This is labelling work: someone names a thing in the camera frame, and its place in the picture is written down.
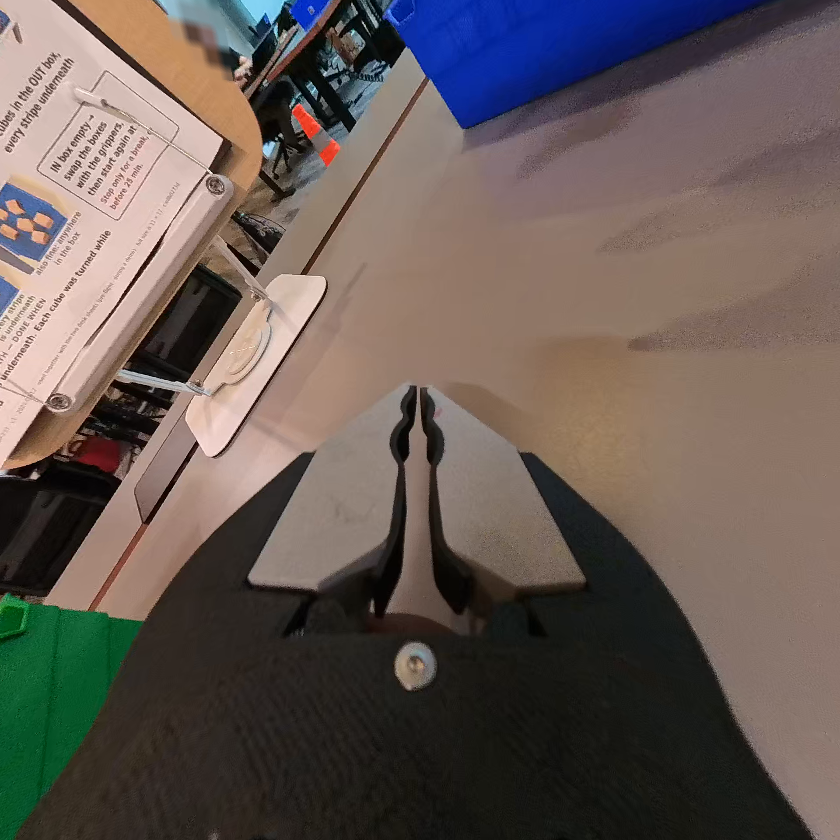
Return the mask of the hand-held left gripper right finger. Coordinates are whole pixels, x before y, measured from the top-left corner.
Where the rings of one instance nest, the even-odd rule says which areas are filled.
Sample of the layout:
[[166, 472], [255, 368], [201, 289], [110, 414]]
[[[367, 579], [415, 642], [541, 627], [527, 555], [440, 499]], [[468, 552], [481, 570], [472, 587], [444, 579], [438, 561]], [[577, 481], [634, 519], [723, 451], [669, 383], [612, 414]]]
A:
[[519, 450], [429, 386], [420, 391], [434, 580], [456, 614], [582, 591], [581, 570]]

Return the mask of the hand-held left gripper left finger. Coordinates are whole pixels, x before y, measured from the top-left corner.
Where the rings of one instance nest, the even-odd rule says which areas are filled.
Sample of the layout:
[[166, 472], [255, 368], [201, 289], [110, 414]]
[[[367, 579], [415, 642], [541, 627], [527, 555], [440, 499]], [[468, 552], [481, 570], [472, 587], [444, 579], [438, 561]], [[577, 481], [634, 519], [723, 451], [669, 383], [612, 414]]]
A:
[[384, 615], [403, 569], [417, 387], [400, 385], [311, 454], [248, 583]]

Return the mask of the green plastic bin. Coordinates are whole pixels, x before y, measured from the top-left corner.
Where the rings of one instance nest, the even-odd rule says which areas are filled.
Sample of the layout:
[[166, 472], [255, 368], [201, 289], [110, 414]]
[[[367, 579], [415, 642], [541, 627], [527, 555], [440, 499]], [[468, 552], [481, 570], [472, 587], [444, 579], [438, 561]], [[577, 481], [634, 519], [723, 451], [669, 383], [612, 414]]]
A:
[[1, 601], [1, 838], [15, 838], [85, 738], [142, 623]]

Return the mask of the blue plastic bin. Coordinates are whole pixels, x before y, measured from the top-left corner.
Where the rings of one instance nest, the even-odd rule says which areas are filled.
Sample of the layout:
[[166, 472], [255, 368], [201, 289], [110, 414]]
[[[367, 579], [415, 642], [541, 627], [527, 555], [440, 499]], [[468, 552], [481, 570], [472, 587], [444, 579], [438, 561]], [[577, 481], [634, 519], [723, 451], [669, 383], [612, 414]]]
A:
[[759, 5], [394, 1], [385, 19], [468, 130]]

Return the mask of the orange striped traffic cone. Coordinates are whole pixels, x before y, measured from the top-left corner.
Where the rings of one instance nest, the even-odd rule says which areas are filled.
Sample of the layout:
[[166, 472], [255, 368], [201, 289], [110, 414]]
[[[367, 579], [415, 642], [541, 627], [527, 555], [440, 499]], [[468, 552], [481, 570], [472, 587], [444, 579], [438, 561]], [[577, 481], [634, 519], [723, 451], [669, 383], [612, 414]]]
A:
[[298, 121], [323, 165], [330, 167], [341, 152], [339, 142], [323, 128], [321, 123], [302, 104], [295, 105], [291, 114]]

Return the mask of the instruction sheet on stand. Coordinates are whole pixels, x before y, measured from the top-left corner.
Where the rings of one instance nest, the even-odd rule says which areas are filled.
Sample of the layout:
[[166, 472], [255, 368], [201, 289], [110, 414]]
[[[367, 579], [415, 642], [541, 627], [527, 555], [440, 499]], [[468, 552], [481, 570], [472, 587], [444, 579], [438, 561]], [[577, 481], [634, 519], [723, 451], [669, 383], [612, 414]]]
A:
[[72, 439], [245, 199], [262, 160], [257, 118], [219, 58], [214, 33], [175, 21], [155, 2], [55, 3], [224, 143], [205, 186], [166, 229], [4, 468], [32, 465]]

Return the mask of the printed instruction sheet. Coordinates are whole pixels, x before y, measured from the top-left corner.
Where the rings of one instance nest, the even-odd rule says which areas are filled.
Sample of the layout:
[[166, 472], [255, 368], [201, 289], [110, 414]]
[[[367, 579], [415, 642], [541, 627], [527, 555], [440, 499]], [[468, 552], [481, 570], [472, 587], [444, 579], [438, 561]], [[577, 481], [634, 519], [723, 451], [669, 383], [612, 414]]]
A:
[[224, 140], [55, 2], [2, 2], [8, 459]]

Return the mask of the brown background desk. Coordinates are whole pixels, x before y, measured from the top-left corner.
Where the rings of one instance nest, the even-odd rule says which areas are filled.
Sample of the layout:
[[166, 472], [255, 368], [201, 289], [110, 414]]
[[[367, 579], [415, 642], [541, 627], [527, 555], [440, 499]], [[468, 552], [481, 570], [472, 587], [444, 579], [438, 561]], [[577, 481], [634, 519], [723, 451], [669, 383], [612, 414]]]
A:
[[295, 86], [296, 96], [301, 95], [309, 103], [314, 116], [325, 117], [329, 126], [340, 123], [348, 132], [353, 130], [356, 119], [331, 81], [319, 69], [317, 55], [328, 41], [328, 30], [351, 7], [359, 13], [361, 33], [368, 46], [372, 45], [371, 29], [361, 2], [334, 2], [338, 3], [326, 20], [321, 21], [321, 26], [304, 32], [297, 23], [295, 28], [280, 37], [273, 56], [261, 67], [260, 73], [245, 91], [251, 108], [252, 102], [269, 84], [279, 77], [288, 77]]

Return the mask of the blue storage crate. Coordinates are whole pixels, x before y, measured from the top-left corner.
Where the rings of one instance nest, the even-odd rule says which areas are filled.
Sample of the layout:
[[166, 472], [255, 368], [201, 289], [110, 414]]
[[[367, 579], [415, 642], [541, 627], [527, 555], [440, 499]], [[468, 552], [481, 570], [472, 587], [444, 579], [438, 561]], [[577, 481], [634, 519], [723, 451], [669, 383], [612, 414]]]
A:
[[336, 3], [338, 2], [296, 1], [290, 6], [289, 14], [304, 32], [309, 32], [321, 26], [321, 21], [326, 20]]

